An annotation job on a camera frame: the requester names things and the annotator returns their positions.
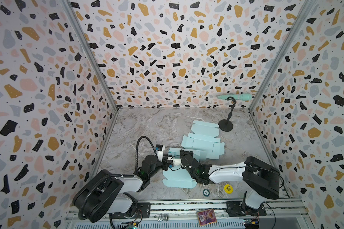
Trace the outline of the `purple snack packet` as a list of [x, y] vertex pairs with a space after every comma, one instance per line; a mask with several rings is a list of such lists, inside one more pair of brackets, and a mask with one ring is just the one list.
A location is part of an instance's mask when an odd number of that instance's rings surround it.
[[215, 211], [213, 209], [201, 210], [197, 212], [199, 226], [205, 226], [217, 222]]

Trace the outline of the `black microphone stand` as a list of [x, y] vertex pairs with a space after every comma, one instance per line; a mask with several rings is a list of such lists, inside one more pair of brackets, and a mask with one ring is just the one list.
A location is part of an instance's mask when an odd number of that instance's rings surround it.
[[232, 96], [228, 97], [227, 101], [233, 102], [231, 110], [228, 113], [227, 118], [220, 120], [219, 123], [218, 123], [219, 129], [224, 131], [224, 132], [230, 132], [230, 131], [233, 130], [233, 123], [230, 121], [230, 118], [232, 117], [233, 110], [236, 107], [236, 103], [237, 103], [236, 99], [234, 97], [232, 97]]

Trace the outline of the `aluminium corner post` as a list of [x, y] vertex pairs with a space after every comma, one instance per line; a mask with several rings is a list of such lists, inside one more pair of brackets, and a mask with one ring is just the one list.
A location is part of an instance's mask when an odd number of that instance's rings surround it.
[[90, 65], [92, 66], [92, 68], [94, 69], [95, 73], [96, 73], [96, 77], [98, 78], [101, 86], [102, 86], [102, 89], [104, 90], [105, 94], [106, 94], [106, 97], [110, 103], [110, 106], [112, 107], [112, 110], [117, 112], [118, 111], [118, 108], [116, 106], [116, 103], [112, 97], [112, 94], [108, 88], [108, 85], [102, 75], [102, 72], [100, 70], [100, 67], [94, 57], [94, 54], [92, 53], [91, 51], [91, 48], [90, 48], [90, 45], [85, 37], [85, 34], [81, 28], [81, 25], [76, 17], [76, 14], [71, 6], [71, 2], [70, 1], [66, 1], [66, 0], [61, 0], [60, 3], [62, 4], [62, 7], [65, 11], [65, 14], [67, 16], [67, 18], [69, 19], [73, 29], [74, 29], [74, 32], [77, 36], [77, 38], [79, 39], [79, 42], [87, 56], [87, 59], [89, 60], [90, 62]]
[[252, 103], [248, 109], [250, 113], [253, 112], [256, 105], [259, 103], [260, 98], [262, 97], [263, 93], [265, 92], [266, 87], [268, 86], [272, 77], [274, 76], [277, 67], [280, 65], [282, 58], [285, 56], [286, 52], [290, 48], [291, 43], [296, 38], [297, 34], [300, 31], [302, 24], [306, 20], [306, 17], [310, 14], [310, 12], [311, 12], [312, 8], [315, 6], [316, 2], [317, 1], [315, 1], [315, 0], [304, 1], [304, 4], [299, 11], [299, 14], [297, 15], [297, 19], [294, 21], [293, 26], [292, 26], [291, 30], [289, 31], [286, 39], [284, 40], [282, 47], [279, 49], [276, 57], [273, 60], [271, 67], [269, 68], [267, 75], [265, 76], [264, 80], [260, 84], [260, 87], [259, 87], [255, 97], [252, 100]]

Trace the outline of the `mint paper box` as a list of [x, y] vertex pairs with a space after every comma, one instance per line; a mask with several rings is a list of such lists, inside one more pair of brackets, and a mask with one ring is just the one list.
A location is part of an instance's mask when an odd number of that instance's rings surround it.
[[[168, 156], [176, 156], [180, 154], [180, 148], [169, 148]], [[200, 151], [192, 150], [194, 158], [200, 160]], [[181, 169], [181, 166], [172, 166], [168, 171], [163, 171], [163, 184], [172, 188], [187, 188], [192, 189], [197, 185], [197, 182], [191, 178], [188, 171]]]
[[224, 155], [225, 143], [218, 138], [218, 124], [194, 120], [191, 131], [183, 136], [183, 148], [200, 151], [201, 159], [220, 159]]

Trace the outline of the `yellow round sticker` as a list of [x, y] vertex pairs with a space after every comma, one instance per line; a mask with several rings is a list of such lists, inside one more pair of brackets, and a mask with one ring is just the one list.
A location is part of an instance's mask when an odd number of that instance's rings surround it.
[[226, 184], [226, 185], [224, 185], [224, 191], [227, 194], [231, 194], [231, 193], [233, 193], [233, 187], [230, 184]]

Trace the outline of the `aluminium left corner post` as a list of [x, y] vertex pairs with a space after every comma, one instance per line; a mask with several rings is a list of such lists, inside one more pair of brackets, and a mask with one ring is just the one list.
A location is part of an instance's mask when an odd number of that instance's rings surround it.
[[92, 53], [91, 51], [91, 48], [90, 48], [90, 45], [85, 37], [85, 34], [81, 28], [81, 25], [76, 17], [76, 14], [71, 6], [71, 2], [70, 1], [66, 1], [66, 0], [61, 0], [60, 3], [62, 4], [62, 7], [65, 11], [65, 14], [67, 16], [67, 18], [69, 19], [73, 29], [74, 29], [74, 32], [77, 36], [77, 38], [79, 39], [79, 42], [87, 56], [87, 59], [89, 60], [90, 62], [90, 65], [92, 66], [92, 68], [94, 69], [95, 73], [96, 73], [96, 77], [98, 78], [101, 86], [102, 86], [102, 89], [104, 90], [105, 94], [106, 94], [106, 97], [110, 103], [110, 106], [112, 107], [112, 110], [117, 112], [118, 111], [118, 108], [116, 106], [116, 103], [112, 97], [112, 94], [108, 88], [108, 85], [102, 75], [102, 72], [100, 70], [100, 67], [94, 57], [94, 54]]

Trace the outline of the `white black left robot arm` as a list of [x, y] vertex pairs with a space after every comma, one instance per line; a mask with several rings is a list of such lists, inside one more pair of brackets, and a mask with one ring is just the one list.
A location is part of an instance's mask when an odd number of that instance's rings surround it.
[[73, 198], [80, 220], [94, 223], [106, 214], [133, 217], [138, 201], [131, 195], [150, 184], [152, 176], [167, 170], [167, 155], [148, 155], [134, 175], [113, 174], [106, 169], [98, 172]]

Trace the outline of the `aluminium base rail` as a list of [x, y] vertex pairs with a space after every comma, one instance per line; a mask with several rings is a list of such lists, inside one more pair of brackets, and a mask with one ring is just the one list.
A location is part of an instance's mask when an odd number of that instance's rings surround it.
[[122, 219], [108, 214], [98, 222], [79, 220], [72, 207], [65, 219], [66, 229], [122, 229], [130, 222], [130, 229], [200, 229], [198, 212], [213, 209], [217, 221], [205, 229], [243, 229], [250, 221], [260, 229], [313, 229], [314, 225], [298, 198], [282, 198], [267, 201], [261, 208], [266, 214], [259, 216], [233, 216], [228, 210], [230, 199], [199, 200], [146, 200], [140, 201], [138, 217]]

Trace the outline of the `aluminium right corner post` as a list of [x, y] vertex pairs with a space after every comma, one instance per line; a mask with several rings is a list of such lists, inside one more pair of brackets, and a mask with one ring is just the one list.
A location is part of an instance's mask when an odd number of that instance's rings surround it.
[[315, 0], [304, 1], [304, 4], [299, 11], [299, 14], [297, 15], [297, 19], [294, 21], [293, 26], [292, 26], [291, 30], [289, 31], [286, 39], [284, 40], [282, 47], [279, 49], [276, 57], [273, 60], [271, 67], [269, 68], [267, 75], [265, 76], [264, 80], [260, 84], [260, 87], [259, 87], [255, 97], [252, 100], [252, 103], [248, 109], [250, 113], [253, 112], [256, 105], [259, 103], [260, 98], [262, 97], [263, 93], [265, 92], [266, 87], [268, 86], [272, 77], [274, 76], [277, 67], [280, 65], [282, 58], [285, 56], [286, 52], [290, 48], [291, 43], [296, 38], [297, 34], [300, 31], [302, 24], [306, 20], [306, 17], [310, 14], [310, 12], [311, 12], [312, 8], [315, 6], [316, 2], [317, 1], [315, 1]]

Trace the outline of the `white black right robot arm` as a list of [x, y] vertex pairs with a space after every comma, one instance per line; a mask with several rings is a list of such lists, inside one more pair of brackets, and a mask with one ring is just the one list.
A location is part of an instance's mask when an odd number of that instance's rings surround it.
[[264, 202], [280, 197], [281, 184], [284, 183], [279, 170], [275, 167], [249, 156], [244, 162], [234, 165], [201, 164], [192, 151], [181, 150], [177, 156], [165, 156], [168, 168], [177, 166], [187, 171], [192, 181], [202, 185], [212, 185], [221, 182], [243, 181], [251, 187], [245, 192], [243, 200], [238, 203], [228, 203], [227, 213], [233, 216], [265, 216]]

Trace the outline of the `flat mint paper box blank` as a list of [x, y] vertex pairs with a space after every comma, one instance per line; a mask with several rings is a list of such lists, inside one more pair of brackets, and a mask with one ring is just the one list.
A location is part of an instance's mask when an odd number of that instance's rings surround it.
[[191, 131], [183, 136], [183, 148], [200, 151], [201, 159], [220, 159], [224, 155], [225, 143], [218, 138], [218, 124], [194, 120]]

